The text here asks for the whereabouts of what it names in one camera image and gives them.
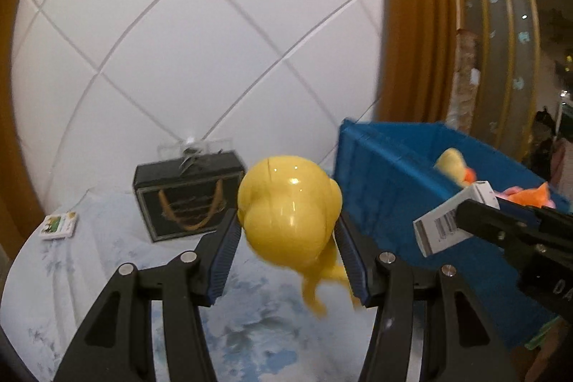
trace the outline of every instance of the blue plastic box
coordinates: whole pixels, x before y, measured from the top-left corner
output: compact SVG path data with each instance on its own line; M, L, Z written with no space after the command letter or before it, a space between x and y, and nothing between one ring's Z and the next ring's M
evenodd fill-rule
M345 210L360 231L413 266L437 269L453 264L479 296L508 348L533 336L552 318L517 287L518 272L500 250L470 238L424 258L412 222L459 192L457 184L433 168L447 148L457 148L478 180L496 191L512 186L536 188L544 180L489 145L443 124L358 124L340 126L334 178ZM552 192L557 209L569 201Z

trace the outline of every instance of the table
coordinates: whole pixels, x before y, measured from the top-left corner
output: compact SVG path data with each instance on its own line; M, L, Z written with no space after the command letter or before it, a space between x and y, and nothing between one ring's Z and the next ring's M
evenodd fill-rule
M45 241L37 231L10 270L0 324L40 382L49 382L94 300L119 265L166 264L200 236L151 243L131 193L88 191L75 205L72 238ZM354 310L345 288L322 285L328 316L304 306L300 278L254 256L244 236L224 295L201 318L220 382L348 382L357 380L375 309ZM152 307L158 382L168 381L159 302ZM422 351L415 329L409 380L418 380Z

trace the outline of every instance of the white round table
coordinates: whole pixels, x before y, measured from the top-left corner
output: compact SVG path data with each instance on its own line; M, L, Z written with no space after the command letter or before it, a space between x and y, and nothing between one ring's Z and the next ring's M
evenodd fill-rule
M0 324L40 382L53 379L76 329L119 265L163 265L193 249L200 238L152 243L131 193L88 192L74 210L73 237L45 241L35 232L28 239L10 269L0 306ZM226 292L213 307L201 308L219 381L357 380L376 310L354 310L346 289L338 285L322 285L319 295L328 307L324 319L304 306L299 276L260 261L243 236ZM157 381L165 382L159 302L153 303L152 320ZM419 373L418 335L412 380Z

